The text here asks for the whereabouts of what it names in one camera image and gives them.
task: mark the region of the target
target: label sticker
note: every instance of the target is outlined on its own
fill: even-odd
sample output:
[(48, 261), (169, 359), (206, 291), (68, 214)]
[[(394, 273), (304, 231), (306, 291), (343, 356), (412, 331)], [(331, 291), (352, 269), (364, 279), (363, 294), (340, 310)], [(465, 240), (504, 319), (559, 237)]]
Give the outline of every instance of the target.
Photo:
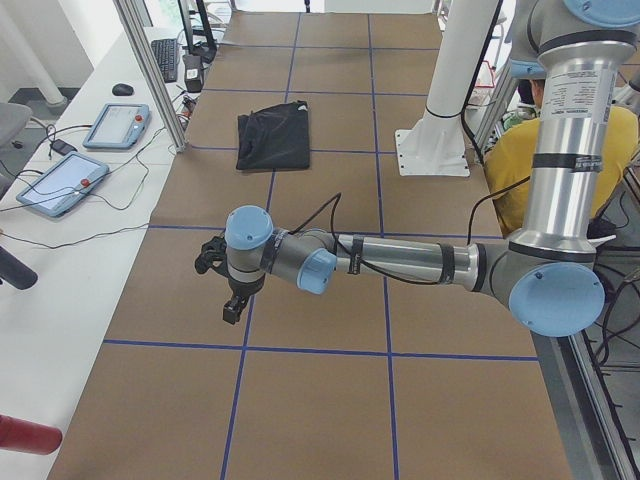
[(615, 72), (583, 70), (547, 78), (542, 103), (542, 120), (590, 118), (607, 123)]

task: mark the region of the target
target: tablet screen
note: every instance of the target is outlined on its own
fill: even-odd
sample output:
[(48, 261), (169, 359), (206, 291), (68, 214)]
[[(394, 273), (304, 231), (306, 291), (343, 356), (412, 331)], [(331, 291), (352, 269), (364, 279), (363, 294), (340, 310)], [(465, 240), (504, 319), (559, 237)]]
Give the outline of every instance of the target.
[(58, 167), (40, 177), (40, 180), (27, 190), (22, 197), (26, 202), (36, 203), (54, 210), (80, 185), (80, 181), (89, 178), (100, 166), (76, 155), (69, 156)]
[(91, 142), (124, 143), (138, 109), (137, 105), (112, 105), (108, 107), (91, 136)]

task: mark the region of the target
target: table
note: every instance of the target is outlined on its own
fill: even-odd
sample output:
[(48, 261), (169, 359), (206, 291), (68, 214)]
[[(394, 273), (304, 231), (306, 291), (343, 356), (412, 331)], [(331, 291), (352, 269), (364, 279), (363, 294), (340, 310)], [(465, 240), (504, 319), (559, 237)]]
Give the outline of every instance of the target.
[[(147, 29), (150, 40), (173, 37), (176, 33), (168, 29)], [(120, 82), (132, 85), (134, 95), (114, 97), (111, 87)], [(167, 84), (167, 89), (171, 98), (180, 93), (176, 83)], [(88, 153), (114, 170), (163, 126), (124, 35), (116, 40), (70, 103), (56, 123), (57, 129), (92, 123), (107, 102), (146, 103), (152, 112), (147, 131), (131, 150)], [(63, 132), (59, 138), (83, 152), (86, 132), (86, 129)], [(54, 153), (49, 160), (47, 153), (48, 145), (41, 146), (26, 168), (41, 171), (49, 168), (59, 156)], [(59, 219), (25, 208), (1, 212), (0, 228), (16, 237), (58, 245), (101, 232), (144, 225), (158, 200), (174, 153), (164, 131), (142, 153), (140, 159), (150, 172), (142, 191), (127, 210), (116, 211), (103, 200), (89, 197)], [(108, 177), (95, 193), (117, 206), (124, 206), (144, 172), (134, 161)], [(15, 196), (23, 188), (24, 184), (16, 181), (0, 203), (0, 209), (18, 205)], [(66, 430), (144, 232), (144, 227), (138, 228), (57, 250), (0, 236), (0, 245), (39, 276), (29, 290), (0, 286), (0, 413)], [(42, 479), (56, 455), (0, 450), (0, 472), (3, 478)]]

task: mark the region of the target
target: cable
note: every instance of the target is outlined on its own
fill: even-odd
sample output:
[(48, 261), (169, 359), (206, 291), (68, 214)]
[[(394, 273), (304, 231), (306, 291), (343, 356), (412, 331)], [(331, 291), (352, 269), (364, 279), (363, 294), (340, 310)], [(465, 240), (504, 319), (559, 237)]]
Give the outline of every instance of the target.
[(620, 285), (618, 285), (618, 288), (616, 288), (615, 293), (613, 294), (613, 298), (611, 299), (611, 302), (609, 303), (609, 306), (607, 307), (607, 311), (605, 312), (604, 315), (604, 319), (602, 321), (602, 345), (600, 345), (600, 347), (598, 348), (598, 350), (596, 351), (596, 356), (600, 353), (600, 352), (604, 352), (604, 355), (602, 357), (602, 360), (599, 361), (599, 366), (603, 366), (607, 360), (609, 360), (609, 341), (620, 335), (621, 333), (624, 333), (626, 331), (629, 331), (631, 328), (633, 328), (635, 325), (637, 325), (638, 322), (640, 322), (640, 316), (638, 317), (638, 319), (636, 319), (634, 322), (631, 323), (631, 325), (628, 325), (627, 327), (623, 328), (622, 330), (620, 330), (619, 332), (614, 332), (614, 334), (612, 335), (607, 335), (607, 327), (609, 325), (609, 318), (611, 317), (611, 312), (613, 311), (613, 309), (615, 308), (618, 299), (620, 298), (620, 295), (622, 294), (622, 292), (624, 291), (625, 288), (627, 288), (629, 285), (632, 285), (635, 288), (635, 283), (640, 281), (640, 268), (637, 268), (635, 270), (633, 270), (631, 273), (624, 275), (624, 277), (622, 278), (622, 282), (620, 283)]
[[(126, 162), (124, 162), (122, 165), (118, 166), (117, 168), (115, 168), (115, 169), (113, 169), (113, 170), (110, 170), (110, 171), (106, 172), (104, 175), (102, 175), (102, 176), (100, 176), (100, 177), (97, 177), (95, 180), (93, 180), (93, 183), (99, 182), (100, 180), (102, 180), (102, 179), (106, 178), (107, 176), (109, 176), (109, 175), (113, 175), (113, 174), (114, 174), (114, 173), (116, 173), (118, 170), (120, 170), (120, 169), (124, 168), (125, 166), (129, 165), (133, 160), (136, 160), (136, 161), (137, 161), (137, 162), (138, 162), (138, 163), (139, 163), (139, 164), (140, 164), (140, 165), (145, 169), (145, 173), (144, 173), (144, 175), (142, 176), (142, 179), (140, 180), (140, 183), (139, 183), (139, 184), (138, 184), (138, 186), (136, 187), (135, 192), (134, 192), (134, 193), (133, 193), (133, 195), (131, 196), (131, 199), (129, 200), (129, 202), (128, 202), (124, 207), (118, 207), (117, 205), (114, 205), (113, 203), (111, 203), (109, 200), (107, 200), (107, 199), (106, 199), (105, 197), (103, 197), (102, 195), (98, 195), (98, 194), (96, 194), (96, 193), (87, 192), (87, 193), (85, 193), (84, 195), (86, 195), (86, 196), (94, 196), (94, 197), (98, 197), (98, 198), (100, 198), (102, 201), (104, 201), (108, 206), (110, 206), (111, 208), (113, 208), (113, 209), (115, 209), (115, 210), (118, 210), (118, 211), (123, 211), (123, 210), (126, 210), (127, 208), (129, 208), (129, 207), (131, 206), (131, 204), (133, 203), (133, 201), (135, 200), (135, 198), (137, 197), (137, 195), (138, 195), (138, 193), (140, 192), (140, 190), (142, 189), (142, 186), (144, 185), (144, 181), (146, 180), (147, 176), (148, 176), (148, 175), (149, 175), (149, 173), (150, 173), (149, 167), (147, 167), (147, 166), (146, 166), (146, 165), (145, 165), (145, 164), (140, 160), (139, 155), (140, 155), (140, 154), (141, 154), (141, 153), (142, 153), (142, 152), (143, 152), (143, 151), (144, 151), (144, 150), (145, 150), (149, 145), (151, 145), (151, 143), (153, 143), (153, 141), (158, 137), (158, 135), (159, 135), (159, 134), (160, 134), (164, 129), (165, 129), (165, 127), (162, 127), (162, 128), (159, 128), (158, 130), (156, 130), (156, 131), (153, 133), (153, 136), (151, 137), (151, 139), (150, 139), (150, 140), (149, 140), (145, 145), (143, 145), (143, 146), (142, 146), (142, 147), (141, 147), (141, 148), (140, 148), (140, 149), (139, 149), (135, 154), (133, 154), (133, 155), (131, 156), (131, 158), (129, 158)], [(72, 194), (75, 194), (75, 193), (78, 193), (78, 192), (82, 193), (81, 191), (82, 191), (82, 189), (84, 188), (84, 187), (82, 187), (81, 189), (78, 189), (77, 187), (62, 187), (62, 188), (60, 188), (60, 189), (58, 189), (58, 190), (54, 190), (54, 191), (51, 191), (51, 192), (40, 192), (40, 191), (38, 191), (38, 189), (37, 189), (33, 184), (29, 183), (28, 181), (26, 181), (26, 180), (24, 180), (24, 179), (22, 179), (22, 178), (19, 178), (19, 177), (16, 177), (16, 179), (18, 179), (18, 180), (20, 180), (20, 181), (22, 181), (22, 182), (26, 183), (26, 184), (27, 184), (27, 185), (28, 185), (28, 186), (29, 186), (29, 187), (30, 187), (34, 192), (36, 192), (36, 193), (37, 193), (37, 194), (39, 194), (39, 195), (52, 195), (52, 194), (55, 194), (55, 193), (61, 192), (61, 191), (63, 191), (63, 190), (71, 190), (71, 191), (66, 191), (65, 193), (63, 193), (63, 194), (61, 194), (61, 195), (57, 195), (57, 196), (55, 196), (55, 197), (49, 197), (49, 198), (46, 198), (46, 199), (41, 200), (41, 201), (38, 201), (38, 202), (31, 202), (31, 203), (26, 203), (26, 204), (15, 205), (15, 206), (13, 206), (13, 207), (4, 208), (4, 209), (0, 210), (0, 213), (2, 213), (2, 212), (8, 212), (8, 211), (10, 211), (10, 210), (15, 210), (15, 209), (18, 209), (18, 208), (29, 207), (29, 206), (32, 206), (32, 205), (38, 205), (38, 204), (45, 203), (45, 202), (49, 202), (49, 201), (51, 201), (51, 200), (55, 200), (55, 199), (58, 199), (58, 198), (62, 198), (62, 197), (68, 196), (68, 195), (72, 195)]]
[(476, 210), (478, 209), (478, 207), (480, 206), (480, 204), (482, 202), (484, 202), (485, 200), (489, 200), (490, 198), (493, 198), (497, 195), (501, 195), (505, 192), (508, 192), (509, 190), (519, 187), (520, 185), (527, 183), (529, 181), (529, 179), (531, 178), (531, 176), (525, 177), (522, 180), (518, 180), (516, 183), (512, 183), (511, 185), (509, 185), (508, 187), (505, 187), (501, 190), (498, 190), (497, 192), (493, 192), (490, 193), (489, 195), (485, 195), (484, 197), (482, 197), (480, 200), (478, 200), (475, 205), (473, 206), (473, 208), (471, 209), (471, 215), (469, 215), (469, 226), (467, 229), (467, 245), (469, 245), (471, 243), (471, 230), (473, 228), (473, 219), (476, 215)]
[[(596, 265), (594, 265), (594, 270), (595, 270), (597, 267), (599, 267), (599, 268), (604, 268), (604, 269), (606, 269), (606, 270), (610, 270), (611, 272), (613, 272), (613, 273), (615, 273), (615, 274), (617, 274), (617, 275), (620, 275), (620, 276), (621, 276), (621, 277), (623, 277), (623, 278), (626, 276), (624, 272), (621, 272), (620, 270), (617, 270), (617, 269), (615, 269), (615, 268), (613, 268), (613, 267), (610, 267), (610, 266), (608, 266), (608, 265), (596, 264)], [(634, 289), (634, 290), (635, 290), (635, 292), (636, 292), (636, 295), (637, 295), (637, 296), (638, 296), (638, 298), (640, 299), (640, 289), (638, 289), (638, 286), (637, 286), (634, 282), (631, 282), (631, 283), (630, 283), (630, 285), (633, 287), (633, 289)], [(607, 332), (607, 328), (606, 328), (606, 327), (607, 327), (607, 325), (604, 325), (604, 323), (603, 323), (603, 325), (601, 325), (601, 328), (602, 328), (602, 344), (601, 344), (601, 345), (598, 347), (598, 349), (596, 350), (595, 355), (596, 355), (596, 356), (600, 355), (600, 353), (602, 352), (602, 350), (604, 350), (605, 348), (607, 348), (607, 347), (608, 347), (608, 343), (609, 343), (612, 339), (614, 339), (614, 338), (616, 338), (616, 337), (618, 337), (618, 336), (622, 335), (623, 333), (628, 332), (629, 330), (631, 330), (631, 329), (633, 329), (634, 327), (636, 327), (639, 323), (640, 323), (640, 315), (638, 316), (638, 318), (636, 318), (633, 322), (631, 322), (631, 323), (630, 323), (629, 325), (627, 325), (626, 327), (624, 327), (624, 328), (622, 328), (621, 330), (618, 330), (618, 331), (616, 331), (616, 332), (611, 332), (611, 333), (610, 333), (610, 334), (608, 334), (608, 335), (606, 334), (606, 332)]]
[[(35, 152), (36, 150), (38, 150), (38, 148), (40, 148), (40, 145), (49, 140), (49, 158), (51, 158), (51, 144), (56, 139), (56, 135), (58, 133), (66, 132), (67, 130), (72, 130), (74, 128), (91, 128), (92, 126), (93, 125), (72, 125), (70, 127), (65, 127), (57, 130), (55, 125), (49, 124), (45, 127), (45, 137), (36, 144), (36, 147), (33, 149), (33, 151)], [(52, 133), (50, 133), (50, 130), (53, 130), (53, 138), (51, 138)]]
[(478, 142), (476, 142), (476, 136), (471, 130), (471, 128), (469, 127), (469, 125), (467, 124), (467, 119), (465, 118), (464, 114), (467, 110), (467, 107), (469, 106), (469, 100), (471, 99), (471, 95), (473, 94), (473, 89), (475, 87), (475, 79), (478, 78), (478, 74), (480, 73), (480, 68), (482, 67), (482, 63), (484, 62), (484, 57), (486, 56), (487, 49), (489, 48), (489, 44), (491, 43), (491, 40), (493, 37), (493, 29), (498, 23), (498, 18), (500, 17), (501, 10), (502, 10), (502, 0), (500, 0), (496, 5), (496, 10), (491, 20), (491, 27), (487, 31), (487, 35), (484, 38), (484, 44), (482, 45), (482, 50), (478, 57), (478, 63), (476, 64), (476, 69), (473, 73), (471, 83), (469, 84), (469, 89), (467, 90), (467, 96), (464, 99), (464, 104), (463, 104), (462, 112), (460, 115), (460, 119), (462, 121), (462, 129), (469, 137), (469, 140), (471, 140), (471, 144), (473, 145), (473, 149), (475, 150), (476, 155), (478, 156), (478, 161), (480, 162), (480, 165), (484, 165), (484, 155), (482, 155), (480, 146), (478, 145)]
[(473, 133), (473, 130), (471, 130), (471, 127), (469, 127), (469, 124), (467, 123), (467, 119), (465, 118), (464, 115), (460, 116), (460, 121), (462, 123), (462, 129), (464, 130), (464, 133), (467, 135), (467, 137), (469, 137), (469, 140), (471, 140), (471, 145), (473, 145), (473, 150), (476, 152), (476, 155), (478, 156), (478, 161), (480, 162), (480, 165), (484, 166), (484, 155), (480, 150), (480, 146), (478, 145), (478, 142), (476, 142), (476, 136)]
[(624, 209), (624, 206), (622, 205), (622, 199), (624, 198), (624, 196), (626, 195), (627, 191), (624, 190), (621, 194), (620, 194), (620, 198), (618, 198), (618, 205), (620, 206), (620, 211), (622, 211), (622, 213), (624, 214), (625, 218), (627, 219), (627, 221), (624, 223), (624, 225), (620, 225), (616, 227), (616, 230), (620, 230), (624, 227), (626, 227), (627, 225), (629, 225), (629, 222), (631, 220), (629, 220), (629, 214), (627, 213), (627, 211)]
[(320, 208), (318, 208), (315, 212), (313, 212), (313, 214), (311, 214), (311, 216), (309, 218), (307, 218), (304, 222), (302, 222), (296, 228), (291, 230), (289, 233), (291, 235), (295, 235), (296, 233), (300, 233), (300, 231), (304, 227), (309, 225), (309, 223), (311, 223), (318, 215), (320, 215), (324, 211), (324, 209), (329, 206), (329, 204), (331, 204), (332, 202), (336, 202), (336, 204), (337, 204), (340, 201), (341, 197), (342, 197), (342, 193), (336, 193), (333, 197), (331, 197), (329, 200), (324, 202)]
[[(338, 204), (340, 203), (340, 199), (342, 198), (342, 193), (338, 192), (336, 193), (333, 197), (331, 197), (329, 200), (327, 200), (326, 202), (324, 202), (324, 204), (322, 204), (322, 206), (320, 208), (318, 208), (309, 218), (307, 218), (304, 222), (302, 222), (302, 224), (296, 228), (294, 228), (293, 230), (291, 230), (289, 233), (291, 235), (295, 235), (296, 233), (299, 233), (305, 226), (307, 226), (314, 218), (316, 218), (318, 215), (320, 215), (320, 213), (322, 213), (331, 203), (333, 203), (333, 207), (331, 208), (331, 217), (330, 217), (330, 230), (331, 230), (331, 236), (333, 237), (333, 240), (335, 242), (335, 248), (337, 249), (337, 247), (340, 247), (340, 249), (346, 253), (347, 255), (349, 255), (349, 257), (351, 256), (351, 252), (349, 251), (349, 249), (347, 247), (345, 247), (340, 240), (338, 239), (338, 236), (336, 234), (335, 231), (335, 214), (336, 214), (336, 209), (338, 208)], [(361, 259), (360, 263), (362, 263), (362, 265), (368, 267), (369, 269), (373, 270), (374, 272), (379, 273), (380, 275), (383, 275), (385, 277), (391, 278), (393, 280), (397, 280), (399, 282), (403, 282), (403, 283), (409, 283), (411, 285), (438, 285), (438, 282), (425, 282), (425, 281), (420, 281), (420, 280), (410, 280), (408, 278), (404, 278), (398, 275), (395, 275), (387, 270), (384, 270), (380, 267), (377, 267), (376, 265), (373, 265), (370, 262), (367, 262), (366, 260)]]
[(83, 239), (80, 239), (80, 240), (76, 240), (75, 242), (61, 243), (59, 245), (48, 245), (46, 243), (34, 242), (32, 240), (27, 240), (25, 238), (14, 237), (13, 235), (9, 235), (6, 232), (0, 232), (0, 236), (4, 235), (5, 237), (10, 238), (12, 240), (15, 240), (17, 242), (28, 243), (30, 245), (36, 245), (38, 247), (47, 248), (49, 250), (57, 250), (58, 248), (72, 247), (74, 245), (78, 245), (78, 244), (83, 243), (83, 242), (88, 242), (89, 240), (93, 240), (95, 238), (108, 237), (110, 235), (115, 235), (117, 233), (130, 232), (130, 231), (133, 231), (133, 230), (139, 230), (141, 228), (147, 227), (148, 225), (149, 225), (148, 223), (143, 223), (142, 225), (138, 225), (136, 227), (123, 227), (123, 228), (120, 228), (119, 230), (114, 230), (113, 232), (96, 233), (95, 235), (91, 235), (90, 237), (86, 237), (86, 238), (83, 238)]
[(41, 126), (42, 128), (44, 128), (44, 129), (46, 129), (46, 128), (47, 128), (47, 124), (46, 124), (46, 123), (44, 123), (42, 120), (40, 120), (40, 119), (39, 119), (39, 118), (37, 118), (37, 117), (31, 117), (31, 118), (29, 119), (29, 121), (30, 121), (30, 122), (33, 122), (33, 123), (37, 123), (38, 125), (40, 125), (40, 126)]
[(613, 308), (616, 306), (616, 303), (618, 302), (618, 298), (620, 298), (620, 294), (628, 285), (631, 285), (631, 284), (622, 282), (620, 285), (618, 285), (618, 288), (616, 288), (616, 291), (613, 295), (613, 299), (611, 299), (611, 302), (607, 307), (607, 311), (604, 314), (604, 319), (602, 320), (602, 345), (601, 345), (602, 349), (598, 349), (598, 352), (596, 352), (596, 356), (597, 356), (599, 351), (604, 351), (602, 360), (598, 362), (598, 364), (601, 367), (607, 362), (607, 360), (609, 360), (609, 342), (605, 341), (607, 338), (607, 326), (609, 325), (609, 318), (611, 317), (611, 312), (613, 311)]

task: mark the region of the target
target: computer mouse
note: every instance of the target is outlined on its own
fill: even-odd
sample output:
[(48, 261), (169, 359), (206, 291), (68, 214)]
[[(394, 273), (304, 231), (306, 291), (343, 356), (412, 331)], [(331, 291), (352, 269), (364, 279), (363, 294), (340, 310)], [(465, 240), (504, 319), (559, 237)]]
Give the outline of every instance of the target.
[(128, 97), (133, 95), (133, 87), (126, 83), (116, 83), (111, 89), (111, 93), (116, 97)]

